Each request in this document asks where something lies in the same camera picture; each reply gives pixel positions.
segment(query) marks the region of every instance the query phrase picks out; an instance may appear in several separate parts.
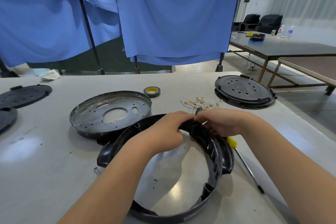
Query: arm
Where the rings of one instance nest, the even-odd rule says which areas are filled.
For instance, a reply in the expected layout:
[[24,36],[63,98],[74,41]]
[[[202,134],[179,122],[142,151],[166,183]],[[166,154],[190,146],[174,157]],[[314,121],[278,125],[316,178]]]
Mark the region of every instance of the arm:
[[256,115],[213,109],[195,117],[221,136],[241,134],[300,223],[334,223],[336,178]]
[[131,207],[141,175],[156,154],[183,141],[179,126],[194,115],[175,112],[127,141],[104,172],[59,220],[59,224],[121,223]]

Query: yellow screwdriver handle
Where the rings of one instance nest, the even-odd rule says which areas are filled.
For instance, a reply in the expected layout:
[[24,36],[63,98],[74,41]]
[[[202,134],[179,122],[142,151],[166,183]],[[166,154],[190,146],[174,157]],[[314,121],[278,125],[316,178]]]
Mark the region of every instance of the yellow screwdriver handle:
[[228,136],[226,141],[228,142],[229,146],[231,147],[231,149],[234,149],[237,147],[237,142],[235,139],[233,139],[233,137]]

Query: roll of tape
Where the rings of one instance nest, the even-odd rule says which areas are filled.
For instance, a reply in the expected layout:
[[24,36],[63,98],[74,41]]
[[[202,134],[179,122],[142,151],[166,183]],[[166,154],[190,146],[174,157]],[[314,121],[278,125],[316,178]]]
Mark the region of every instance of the roll of tape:
[[160,88],[155,86],[147,87],[143,90],[143,92],[150,98],[156,98],[161,94]]

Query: black office chair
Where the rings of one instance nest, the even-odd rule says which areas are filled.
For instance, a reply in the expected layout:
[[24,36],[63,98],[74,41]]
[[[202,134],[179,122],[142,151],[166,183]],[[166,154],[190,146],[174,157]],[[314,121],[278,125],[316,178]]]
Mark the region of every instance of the black office chair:
[[278,33],[278,29],[281,26],[282,15],[279,14],[268,14],[261,18],[260,26],[257,26],[255,31],[271,34],[272,30],[276,30],[275,34]]
[[259,14],[247,14],[243,22],[234,22],[231,31],[253,31],[259,25]]

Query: left hand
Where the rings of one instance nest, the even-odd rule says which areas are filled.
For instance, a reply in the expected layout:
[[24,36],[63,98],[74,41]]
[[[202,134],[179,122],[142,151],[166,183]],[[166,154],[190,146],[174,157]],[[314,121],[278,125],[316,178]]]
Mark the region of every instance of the left hand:
[[171,112],[163,116],[154,125],[141,132],[149,141],[154,154],[174,150],[183,142],[183,136],[179,126],[195,117],[183,111]]

